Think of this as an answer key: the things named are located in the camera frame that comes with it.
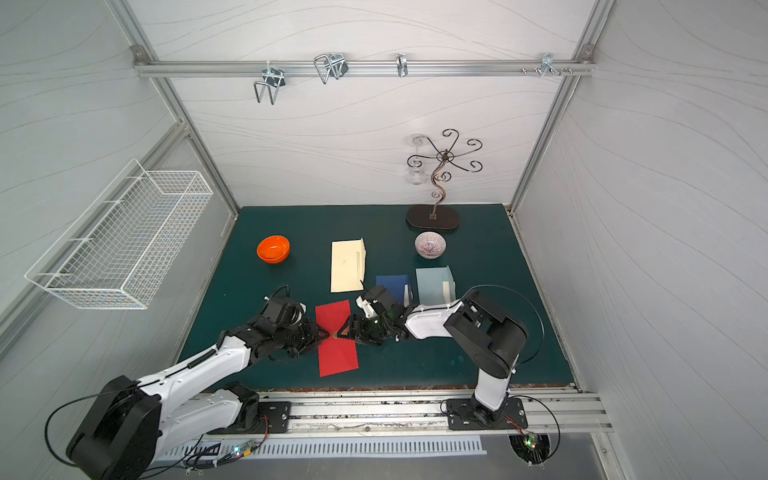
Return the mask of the red envelope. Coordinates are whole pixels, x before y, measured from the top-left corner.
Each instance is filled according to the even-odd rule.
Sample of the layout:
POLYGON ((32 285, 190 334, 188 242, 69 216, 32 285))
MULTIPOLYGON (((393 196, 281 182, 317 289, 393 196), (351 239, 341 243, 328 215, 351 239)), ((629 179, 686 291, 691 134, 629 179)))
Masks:
POLYGON ((359 368, 356 343, 337 339, 337 333, 351 314, 348 300, 315 308, 317 325, 330 334, 318 347, 319 376, 328 377, 359 368))

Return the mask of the dark blue envelope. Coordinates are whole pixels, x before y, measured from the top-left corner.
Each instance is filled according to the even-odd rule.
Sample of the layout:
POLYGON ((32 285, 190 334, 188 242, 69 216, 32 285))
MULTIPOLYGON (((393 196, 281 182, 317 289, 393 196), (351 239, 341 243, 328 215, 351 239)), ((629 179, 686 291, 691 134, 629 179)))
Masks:
POLYGON ((376 277, 376 285, 386 288, 405 307, 411 304, 411 282, 408 275, 380 275, 376 277))

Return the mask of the light blue envelope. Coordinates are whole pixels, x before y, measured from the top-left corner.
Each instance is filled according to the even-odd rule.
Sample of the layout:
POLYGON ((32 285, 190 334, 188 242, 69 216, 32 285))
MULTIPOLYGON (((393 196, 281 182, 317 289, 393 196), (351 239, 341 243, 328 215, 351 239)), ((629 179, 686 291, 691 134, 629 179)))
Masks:
POLYGON ((448 266, 416 270, 419 304, 438 306, 456 300, 455 281, 448 266))

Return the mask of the cream envelope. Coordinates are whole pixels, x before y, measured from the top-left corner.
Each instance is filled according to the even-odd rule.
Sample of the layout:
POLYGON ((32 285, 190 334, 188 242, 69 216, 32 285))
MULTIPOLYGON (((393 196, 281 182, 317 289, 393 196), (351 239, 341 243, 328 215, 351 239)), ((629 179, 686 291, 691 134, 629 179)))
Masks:
POLYGON ((362 238, 331 243, 332 293, 354 292, 364 289, 366 249, 362 238))

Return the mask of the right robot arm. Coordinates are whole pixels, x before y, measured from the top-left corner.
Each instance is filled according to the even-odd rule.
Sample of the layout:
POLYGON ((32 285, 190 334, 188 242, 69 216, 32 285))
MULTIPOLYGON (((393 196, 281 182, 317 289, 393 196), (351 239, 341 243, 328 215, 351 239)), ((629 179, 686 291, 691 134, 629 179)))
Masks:
POLYGON ((502 414, 508 387, 528 341, 527 328, 484 294, 482 285, 439 305, 409 305, 385 287, 366 290, 352 314, 333 336, 379 346, 388 339, 450 338, 478 368, 472 396, 474 416, 489 424, 502 414))

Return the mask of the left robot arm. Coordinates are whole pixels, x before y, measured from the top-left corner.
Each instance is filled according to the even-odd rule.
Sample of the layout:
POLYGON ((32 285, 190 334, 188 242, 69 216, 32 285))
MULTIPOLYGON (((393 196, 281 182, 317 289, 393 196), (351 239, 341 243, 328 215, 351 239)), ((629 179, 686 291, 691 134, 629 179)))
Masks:
POLYGON ((298 358, 330 336, 304 304, 272 297, 257 316, 224 330, 202 352, 157 373, 119 376, 94 402, 66 447, 69 462, 91 479, 138 479, 167 451, 210 432, 267 433, 285 411, 259 404, 259 394, 234 382, 208 387, 283 351, 298 358))

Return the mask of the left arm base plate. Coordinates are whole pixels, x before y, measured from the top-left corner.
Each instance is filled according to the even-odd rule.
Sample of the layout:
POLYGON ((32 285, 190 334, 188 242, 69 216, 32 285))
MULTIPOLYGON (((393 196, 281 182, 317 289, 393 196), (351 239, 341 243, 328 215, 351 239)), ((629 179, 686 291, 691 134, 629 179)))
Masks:
POLYGON ((232 424, 209 435, 282 434, 288 429, 291 402, 268 401, 244 405, 232 424))

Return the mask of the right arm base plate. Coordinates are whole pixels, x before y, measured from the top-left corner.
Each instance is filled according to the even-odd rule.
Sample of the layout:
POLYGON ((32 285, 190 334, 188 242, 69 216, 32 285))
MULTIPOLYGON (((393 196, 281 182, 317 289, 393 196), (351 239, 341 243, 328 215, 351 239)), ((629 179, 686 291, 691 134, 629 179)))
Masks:
POLYGON ((452 431, 508 430, 528 428, 526 412, 520 399, 507 398, 499 410, 492 411, 475 398, 443 400, 440 411, 452 431))

